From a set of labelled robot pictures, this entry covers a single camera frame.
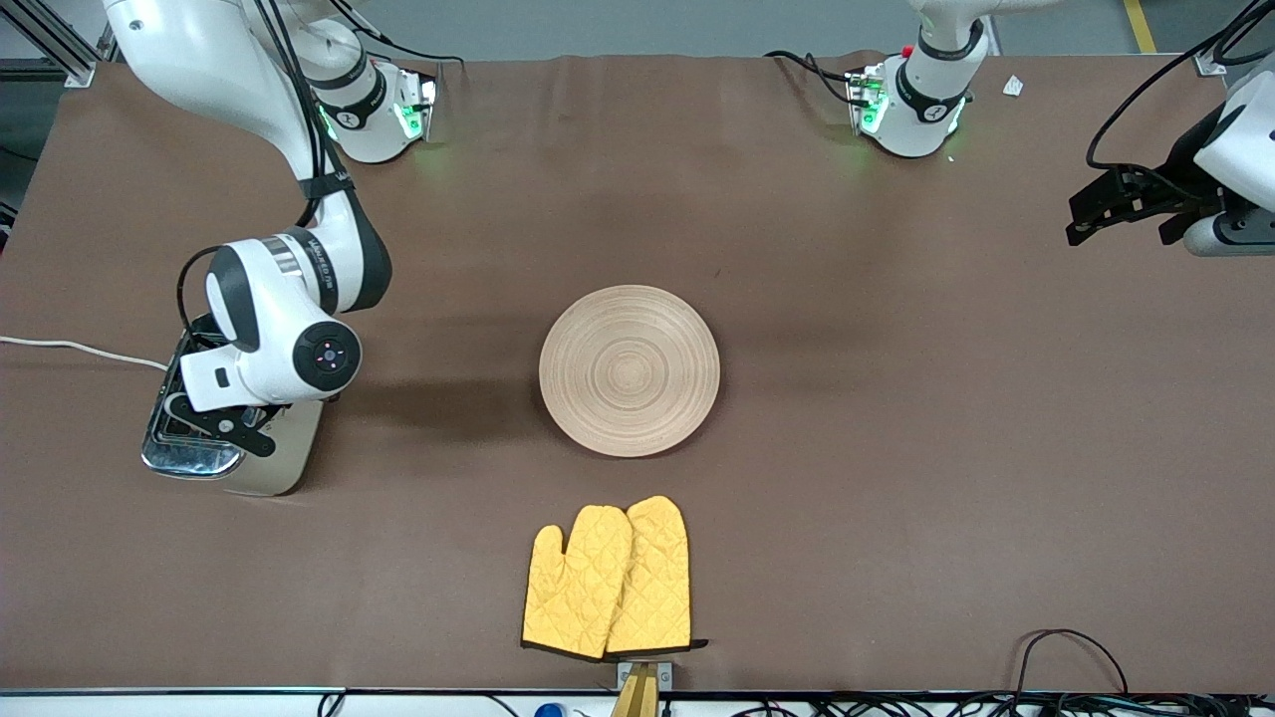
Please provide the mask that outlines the cream and chrome toaster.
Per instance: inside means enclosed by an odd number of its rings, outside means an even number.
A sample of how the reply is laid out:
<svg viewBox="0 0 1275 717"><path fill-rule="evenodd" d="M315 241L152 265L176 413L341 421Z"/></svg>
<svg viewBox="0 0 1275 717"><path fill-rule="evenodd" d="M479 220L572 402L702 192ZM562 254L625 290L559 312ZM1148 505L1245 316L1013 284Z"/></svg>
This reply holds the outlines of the cream and chrome toaster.
<svg viewBox="0 0 1275 717"><path fill-rule="evenodd" d="M213 481L227 492L245 496L280 496L300 486L316 430L323 417L323 402L293 404L247 404L245 421L269 434L277 449L272 457L252 455L231 443L210 438L207 432L173 421L164 413L164 399L173 393L186 393L178 373L178 358L221 347L226 341L210 315L200 315L184 332L173 350L172 364L164 373L163 387L156 397L145 435L142 438L142 463L168 478Z"/></svg>

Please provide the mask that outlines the yellow wooden bar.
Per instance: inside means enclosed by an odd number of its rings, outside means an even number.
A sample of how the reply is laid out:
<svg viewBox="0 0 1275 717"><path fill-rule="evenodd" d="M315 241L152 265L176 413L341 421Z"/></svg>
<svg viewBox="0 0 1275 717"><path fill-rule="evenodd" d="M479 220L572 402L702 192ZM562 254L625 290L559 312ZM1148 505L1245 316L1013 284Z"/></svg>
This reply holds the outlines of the yellow wooden bar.
<svg viewBox="0 0 1275 717"><path fill-rule="evenodd" d="M659 674L657 662L630 663L609 717L657 717Z"/></svg>

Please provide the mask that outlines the aluminium profile frame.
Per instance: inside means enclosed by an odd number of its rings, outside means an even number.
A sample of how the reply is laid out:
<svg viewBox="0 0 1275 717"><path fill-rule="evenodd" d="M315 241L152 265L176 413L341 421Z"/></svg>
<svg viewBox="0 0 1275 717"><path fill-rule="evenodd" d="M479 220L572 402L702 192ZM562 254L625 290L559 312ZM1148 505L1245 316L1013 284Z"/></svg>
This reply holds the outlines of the aluminium profile frame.
<svg viewBox="0 0 1275 717"><path fill-rule="evenodd" d="M105 0L0 0L0 79L87 88L119 55Z"/></svg>

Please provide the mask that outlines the round wooden plate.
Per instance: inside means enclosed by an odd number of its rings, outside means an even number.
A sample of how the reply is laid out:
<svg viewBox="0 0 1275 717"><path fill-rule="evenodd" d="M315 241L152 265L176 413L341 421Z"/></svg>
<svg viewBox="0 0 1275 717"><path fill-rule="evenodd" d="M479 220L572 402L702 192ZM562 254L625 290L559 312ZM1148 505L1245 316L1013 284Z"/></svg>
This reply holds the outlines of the round wooden plate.
<svg viewBox="0 0 1275 717"><path fill-rule="evenodd" d="M616 458L681 445L714 408L720 352L705 319L644 285L597 290L551 327L538 364L551 418L571 440Z"/></svg>

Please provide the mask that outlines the brown table cover cloth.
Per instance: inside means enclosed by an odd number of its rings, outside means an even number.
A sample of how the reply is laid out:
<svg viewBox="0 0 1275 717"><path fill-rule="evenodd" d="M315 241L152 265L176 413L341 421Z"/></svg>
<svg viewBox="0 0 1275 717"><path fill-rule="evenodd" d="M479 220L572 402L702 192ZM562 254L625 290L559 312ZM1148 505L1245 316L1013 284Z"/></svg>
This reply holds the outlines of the brown table cover cloth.
<svg viewBox="0 0 1275 717"><path fill-rule="evenodd" d="M147 471L153 367L0 346L0 688L593 688L520 647L533 537L664 495L683 689L1001 689L1071 626L1135 691L1275 691L1275 259L1065 237L1155 64L996 57L928 159L768 60L450 68L439 142L351 167L394 281L295 494ZM618 285L720 352L644 458L539 390Z"/></svg>

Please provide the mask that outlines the yellow quilted oven mitt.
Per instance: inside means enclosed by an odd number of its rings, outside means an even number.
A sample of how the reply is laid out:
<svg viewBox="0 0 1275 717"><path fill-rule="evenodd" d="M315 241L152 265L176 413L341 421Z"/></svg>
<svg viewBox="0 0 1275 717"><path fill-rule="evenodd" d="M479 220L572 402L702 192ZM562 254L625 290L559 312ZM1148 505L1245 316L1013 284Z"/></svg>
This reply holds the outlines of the yellow quilted oven mitt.
<svg viewBox="0 0 1275 717"><path fill-rule="evenodd" d="M530 549L520 644L601 662L632 559L632 523L618 506L583 506L570 529L544 526Z"/></svg>
<svg viewBox="0 0 1275 717"><path fill-rule="evenodd" d="M692 638L688 537L681 509L657 495L629 506L626 517L632 523L632 561L603 658L626 661L706 647L708 639Z"/></svg>

